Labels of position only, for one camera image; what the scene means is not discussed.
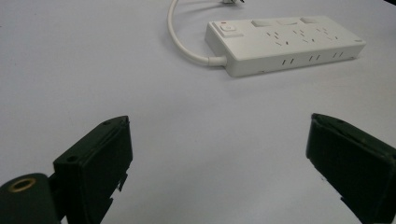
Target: power cord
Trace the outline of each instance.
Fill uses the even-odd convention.
[[[177,35],[173,27],[173,16],[177,2],[178,0],[172,0],[171,6],[169,7],[168,18],[167,18],[168,31],[177,48],[184,54],[184,56],[186,56],[187,58],[198,64],[202,64],[206,66],[225,66],[227,64],[227,58],[225,57],[225,55],[220,57],[205,57],[189,51],[181,44],[181,42],[177,38]],[[223,3],[234,4],[235,0],[223,0]]]

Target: power outlet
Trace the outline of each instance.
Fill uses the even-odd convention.
[[[323,16],[212,21],[205,40],[231,77],[354,59],[366,44]]]

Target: power strip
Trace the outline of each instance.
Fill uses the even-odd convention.
[[[231,77],[354,59],[366,45],[324,16],[211,21],[205,40]]]

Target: power switch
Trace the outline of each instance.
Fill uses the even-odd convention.
[[[264,26],[271,26],[271,24],[268,21],[259,21],[255,20],[251,22],[254,26],[256,27],[264,27]]]
[[[236,31],[236,28],[233,25],[221,25],[220,28],[225,32]]]
[[[298,21],[296,20],[282,20],[282,21],[277,21],[277,23],[281,25],[296,25]]]
[[[238,31],[236,26],[231,25],[229,23],[226,23],[226,22],[213,22],[212,24],[216,27],[216,30],[218,30],[218,32],[224,38],[244,36],[241,32]]]
[[[300,18],[300,21],[302,21],[303,23],[318,23],[317,20],[309,17],[302,17]]]

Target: white table surface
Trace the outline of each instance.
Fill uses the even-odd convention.
[[[305,157],[310,116],[396,147],[396,7],[180,0],[177,35],[204,55],[206,24],[219,20],[324,15],[367,42],[353,61],[232,78],[177,51],[169,4],[0,1],[1,184],[51,175],[97,124],[128,115],[134,160],[103,223],[360,223]]]

